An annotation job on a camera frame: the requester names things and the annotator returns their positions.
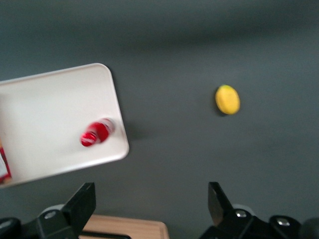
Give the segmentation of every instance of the red bottle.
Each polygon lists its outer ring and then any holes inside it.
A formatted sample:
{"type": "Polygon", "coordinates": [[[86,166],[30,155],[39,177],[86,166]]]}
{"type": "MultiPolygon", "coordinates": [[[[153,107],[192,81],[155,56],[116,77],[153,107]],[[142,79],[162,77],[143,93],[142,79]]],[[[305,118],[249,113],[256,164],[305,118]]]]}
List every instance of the red bottle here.
{"type": "Polygon", "coordinates": [[[108,118],[90,124],[81,135],[81,143],[88,147],[96,143],[102,143],[114,132],[114,124],[108,118]]]}

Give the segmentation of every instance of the screw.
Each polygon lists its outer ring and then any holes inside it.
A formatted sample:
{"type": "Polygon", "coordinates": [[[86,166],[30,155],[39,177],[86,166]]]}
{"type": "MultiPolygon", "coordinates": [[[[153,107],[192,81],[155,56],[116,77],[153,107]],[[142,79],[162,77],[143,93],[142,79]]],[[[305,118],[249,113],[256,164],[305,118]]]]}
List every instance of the screw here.
{"type": "Polygon", "coordinates": [[[12,223],[11,220],[1,223],[1,224],[0,224],[0,229],[6,228],[6,227],[10,226],[11,223],[12,223]]]}
{"type": "Polygon", "coordinates": [[[55,216],[55,214],[56,214],[55,211],[49,212],[49,213],[45,214],[44,218],[45,219],[53,218],[55,216]]]}
{"type": "Polygon", "coordinates": [[[285,227],[290,226],[290,223],[288,222],[286,218],[277,218],[277,222],[281,226],[285,226],[285,227]]]}
{"type": "Polygon", "coordinates": [[[237,211],[236,211],[236,215],[237,215],[237,217],[239,217],[239,218],[245,218],[245,217],[247,217],[247,214],[246,214],[246,212],[245,212],[244,210],[237,210],[237,211]]]}

